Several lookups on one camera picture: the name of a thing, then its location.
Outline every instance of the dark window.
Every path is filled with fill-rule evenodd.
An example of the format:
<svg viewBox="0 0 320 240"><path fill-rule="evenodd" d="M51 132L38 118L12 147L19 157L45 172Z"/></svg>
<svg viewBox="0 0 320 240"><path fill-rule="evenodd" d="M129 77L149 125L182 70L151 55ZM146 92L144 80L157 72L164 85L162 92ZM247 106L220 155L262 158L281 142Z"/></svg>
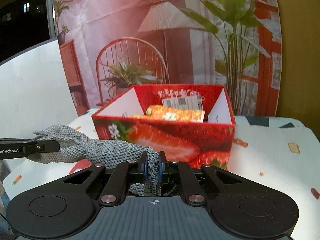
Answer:
<svg viewBox="0 0 320 240"><path fill-rule="evenodd" d="M0 0L0 62L48 39L46 0Z"/></svg>

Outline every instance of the plant pot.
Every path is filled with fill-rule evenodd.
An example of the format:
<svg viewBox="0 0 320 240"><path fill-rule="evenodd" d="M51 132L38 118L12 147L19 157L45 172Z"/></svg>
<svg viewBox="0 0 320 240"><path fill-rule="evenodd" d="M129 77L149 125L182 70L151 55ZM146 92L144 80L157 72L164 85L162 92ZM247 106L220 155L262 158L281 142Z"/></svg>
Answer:
<svg viewBox="0 0 320 240"><path fill-rule="evenodd" d="M129 88L118 88L117 87L117 96L122 94L123 92L126 92Z"/></svg>
<svg viewBox="0 0 320 240"><path fill-rule="evenodd" d="M66 41L66 35L64 32L61 32L59 35L58 35L58 44L59 46L61 46L62 44L64 44L64 42Z"/></svg>

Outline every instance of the wooden chair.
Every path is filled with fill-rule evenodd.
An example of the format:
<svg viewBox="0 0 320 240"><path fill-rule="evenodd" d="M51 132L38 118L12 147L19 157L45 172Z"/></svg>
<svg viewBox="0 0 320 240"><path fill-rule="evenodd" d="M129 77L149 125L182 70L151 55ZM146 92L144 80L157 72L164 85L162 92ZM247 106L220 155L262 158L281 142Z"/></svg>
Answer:
<svg viewBox="0 0 320 240"><path fill-rule="evenodd" d="M161 83L169 83L168 70L164 59L155 46L137 38L120 38L110 42L98 54L96 71L100 102L97 103L97 106L103 106L116 97L117 92L119 93L119 89L114 86L113 82L104 80L112 75L109 66L119 65L119 58L129 64L140 64L145 70L152 71L153 75L162 81Z"/></svg>

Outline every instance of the black circular cover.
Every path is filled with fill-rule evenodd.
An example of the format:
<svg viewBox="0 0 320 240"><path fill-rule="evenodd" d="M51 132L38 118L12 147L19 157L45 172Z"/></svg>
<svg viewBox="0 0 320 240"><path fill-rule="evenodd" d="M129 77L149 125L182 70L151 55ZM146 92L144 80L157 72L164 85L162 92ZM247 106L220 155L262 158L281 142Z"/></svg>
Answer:
<svg viewBox="0 0 320 240"><path fill-rule="evenodd" d="M93 216L93 203L85 193L27 191L13 198L7 219L15 231L31 238L59 238L84 227Z"/></svg>
<svg viewBox="0 0 320 240"><path fill-rule="evenodd" d="M283 236L291 232L299 217L294 200L281 192L222 193L214 199L211 211L221 227L245 239Z"/></svg>

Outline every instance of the orange patterned package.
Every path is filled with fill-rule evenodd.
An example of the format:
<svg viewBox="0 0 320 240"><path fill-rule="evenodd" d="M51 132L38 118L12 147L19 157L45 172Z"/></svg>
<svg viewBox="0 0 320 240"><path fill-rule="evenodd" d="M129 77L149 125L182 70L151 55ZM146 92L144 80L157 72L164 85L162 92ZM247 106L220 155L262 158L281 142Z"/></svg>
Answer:
<svg viewBox="0 0 320 240"><path fill-rule="evenodd" d="M149 106L146 114L154 120L203 122L204 119L202 110L181 110L161 105Z"/></svg>

